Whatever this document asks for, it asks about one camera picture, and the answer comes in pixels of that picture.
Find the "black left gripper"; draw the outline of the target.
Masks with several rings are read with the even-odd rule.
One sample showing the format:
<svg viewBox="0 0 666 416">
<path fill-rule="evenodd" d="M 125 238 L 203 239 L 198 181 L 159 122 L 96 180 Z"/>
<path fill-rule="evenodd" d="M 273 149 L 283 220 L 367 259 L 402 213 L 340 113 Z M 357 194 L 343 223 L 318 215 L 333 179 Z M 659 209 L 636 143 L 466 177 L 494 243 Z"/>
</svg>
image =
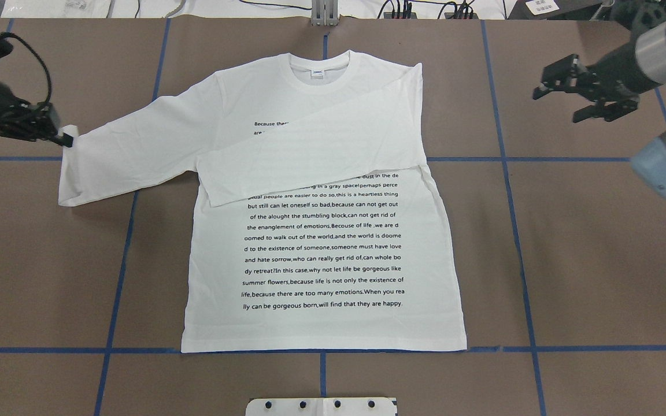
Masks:
<svg viewBox="0 0 666 416">
<path fill-rule="evenodd" d="M 21 99 L 9 99 L 0 103 L 0 137 L 29 142 L 49 140 L 61 147 L 72 147 L 72 135 L 58 133 L 60 126 L 51 102 L 34 106 Z"/>
</svg>

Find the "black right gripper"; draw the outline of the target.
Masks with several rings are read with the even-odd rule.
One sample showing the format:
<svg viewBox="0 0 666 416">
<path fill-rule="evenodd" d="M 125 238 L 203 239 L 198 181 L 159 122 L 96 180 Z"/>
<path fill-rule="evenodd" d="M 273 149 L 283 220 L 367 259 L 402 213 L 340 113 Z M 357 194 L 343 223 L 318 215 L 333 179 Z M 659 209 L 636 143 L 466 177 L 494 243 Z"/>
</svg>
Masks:
<svg viewBox="0 0 666 416">
<path fill-rule="evenodd" d="M 533 90 L 533 100 L 555 91 L 577 93 L 590 102 L 596 102 L 577 110 L 572 117 L 573 123 L 590 118 L 611 122 L 639 107 L 638 102 L 622 102 L 629 98 L 637 99 L 639 93 L 628 90 L 618 80 L 600 79 L 594 66 L 584 66 L 578 55 L 568 55 L 546 66 L 542 72 L 542 84 Z"/>
</svg>

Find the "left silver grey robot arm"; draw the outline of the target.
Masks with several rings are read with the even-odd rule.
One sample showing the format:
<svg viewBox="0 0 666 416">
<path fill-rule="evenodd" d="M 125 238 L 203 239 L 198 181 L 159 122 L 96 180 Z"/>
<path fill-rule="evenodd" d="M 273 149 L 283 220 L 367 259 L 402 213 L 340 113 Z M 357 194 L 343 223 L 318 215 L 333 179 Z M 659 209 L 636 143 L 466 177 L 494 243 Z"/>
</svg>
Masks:
<svg viewBox="0 0 666 416">
<path fill-rule="evenodd" d="M 54 106 L 44 102 L 42 105 L 42 108 L 29 105 L 0 82 L 0 136 L 28 142 L 48 140 L 59 146 L 72 147 L 72 135 L 77 134 L 77 127 L 61 128 Z"/>
</svg>

